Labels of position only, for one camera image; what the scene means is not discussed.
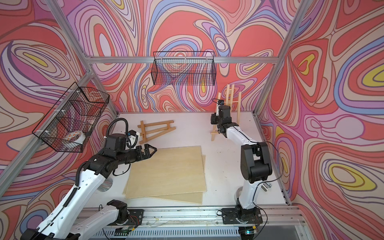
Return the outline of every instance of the standing wooden easel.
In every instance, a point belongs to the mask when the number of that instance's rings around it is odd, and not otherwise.
[[[230,106],[232,109],[233,103],[237,103],[237,124],[240,124],[240,109],[241,109],[241,91],[238,93],[238,99],[237,101],[233,100],[233,96],[235,94],[235,85],[232,84],[232,87],[230,87],[229,84],[227,84],[227,97],[225,98],[225,105]],[[220,99],[221,93],[217,94],[217,99]],[[214,125],[213,131],[211,132],[211,141],[215,140],[215,134],[218,134],[217,132],[217,126]]]
[[[175,130],[176,127],[170,126],[170,124],[173,122],[174,122],[173,120],[168,120],[168,121],[153,122],[153,123],[144,124],[144,121],[140,121],[140,125],[138,125],[137,127],[141,128],[140,135],[143,137],[143,140],[141,140],[139,142],[139,144],[146,143],[152,139],[155,139],[157,137],[160,137],[161,135],[166,134],[167,132],[171,132],[171,131]],[[157,129],[148,130],[148,131],[145,130],[146,127],[153,127],[153,126],[158,126],[158,125],[163,125],[163,124],[166,124],[167,126],[166,127],[159,127]],[[148,134],[152,134],[155,132],[159,132],[159,133],[155,134],[153,136],[150,136],[150,137],[147,136]]]

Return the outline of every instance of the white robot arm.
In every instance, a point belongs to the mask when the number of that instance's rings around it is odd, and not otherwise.
[[[126,123],[126,134],[109,135],[111,126],[117,121]],[[21,240],[88,240],[111,223],[139,226],[142,221],[139,214],[142,215],[143,210],[128,211],[127,204],[118,200],[108,202],[106,207],[98,213],[73,225],[92,194],[110,174],[114,174],[119,165],[148,159],[157,151],[155,147],[145,144],[143,152],[141,146],[135,147],[136,143],[137,134],[133,130],[128,131],[126,119],[118,118],[112,121],[107,128],[104,147],[79,166],[75,184],[68,194],[37,229],[28,228],[22,234]],[[138,213],[136,220],[132,218],[132,216],[135,217],[135,213]]]
[[[262,221],[258,218],[260,210],[255,205],[258,193],[272,174],[271,158],[265,142],[257,142],[246,135],[230,116],[230,106],[219,100],[216,113],[211,116],[211,124],[216,124],[218,132],[241,147],[240,170],[244,177],[242,192],[237,200],[236,215],[240,222]]]

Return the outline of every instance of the psychedelic wall pattern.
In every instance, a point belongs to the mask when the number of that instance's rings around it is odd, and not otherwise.
[[[61,2],[90,56],[205,50],[216,56],[276,56],[297,5],[273,0]],[[152,85],[151,64],[94,65],[123,112],[213,111],[211,99],[218,91],[224,93],[229,83],[236,85],[237,93],[242,91],[242,110],[251,111],[270,68],[266,64],[217,64],[215,87],[165,87]]]
[[[242,92],[242,111],[254,109],[272,64],[229,64],[228,76],[217,74],[215,86],[153,85],[151,64],[94,64],[94,70],[120,112],[214,111],[218,91],[235,85]]]
[[[383,1],[315,0],[258,112],[314,239],[384,238],[383,33]]]
[[[84,69],[44,1],[0,3],[0,174],[23,149],[43,115]],[[0,239],[35,228],[73,185],[77,167],[100,148],[107,108],[83,153],[43,144],[0,198]]]

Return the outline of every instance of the black wire basket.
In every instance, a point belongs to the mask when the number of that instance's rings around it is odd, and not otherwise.
[[[214,86],[213,51],[156,51],[151,75],[154,85]]]
[[[109,94],[95,88],[76,86],[75,90],[71,90],[71,86],[63,94],[61,99],[66,93],[71,96],[62,108],[53,110],[49,124],[41,130],[36,130],[44,119],[47,121],[51,111],[32,132],[57,152],[83,152],[93,129],[109,103]]]

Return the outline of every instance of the black mounting plate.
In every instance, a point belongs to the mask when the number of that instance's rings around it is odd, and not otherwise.
[[[241,222],[237,220],[237,213],[235,208],[221,209],[221,213],[222,213],[222,219],[224,224],[239,224],[239,223],[250,224],[251,223],[251,224],[258,225],[263,223],[263,219],[261,217],[259,208],[256,209],[255,215],[249,217],[250,220],[248,220],[247,222]]]
[[[144,209],[128,209],[129,216],[128,221],[124,224],[124,226],[140,226],[143,220]],[[116,226],[117,224],[111,223],[109,226]]]

